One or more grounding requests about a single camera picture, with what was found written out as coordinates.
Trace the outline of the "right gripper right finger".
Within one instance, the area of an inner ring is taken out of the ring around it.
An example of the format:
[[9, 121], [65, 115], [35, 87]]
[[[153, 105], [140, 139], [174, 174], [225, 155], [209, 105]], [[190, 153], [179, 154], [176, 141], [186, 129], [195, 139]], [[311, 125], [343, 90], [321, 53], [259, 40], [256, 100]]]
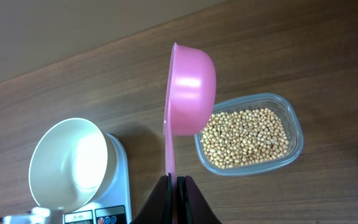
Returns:
[[178, 224], [221, 224], [195, 181], [190, 176], [177, 177]]

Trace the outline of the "pink plastic scoop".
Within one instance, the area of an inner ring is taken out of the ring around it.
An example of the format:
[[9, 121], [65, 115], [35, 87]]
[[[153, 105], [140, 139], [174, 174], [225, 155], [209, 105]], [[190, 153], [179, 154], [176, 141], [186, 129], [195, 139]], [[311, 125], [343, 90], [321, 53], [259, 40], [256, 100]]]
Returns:
[[192, 136], [206, 126], [216, 97], [214, 63], [202, 50], [174, 44], [165, 98], [163, 133], [165, 173], [170, 177], [170, 198], [175, 196], [174, 136]]

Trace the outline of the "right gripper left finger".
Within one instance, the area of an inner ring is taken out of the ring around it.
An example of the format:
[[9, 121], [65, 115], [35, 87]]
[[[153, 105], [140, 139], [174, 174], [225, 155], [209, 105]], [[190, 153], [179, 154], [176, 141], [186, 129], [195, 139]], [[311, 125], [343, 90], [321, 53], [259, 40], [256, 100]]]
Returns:
[[131, 224], [172, 224], [172, 204], [172, 177], [163, 175]]

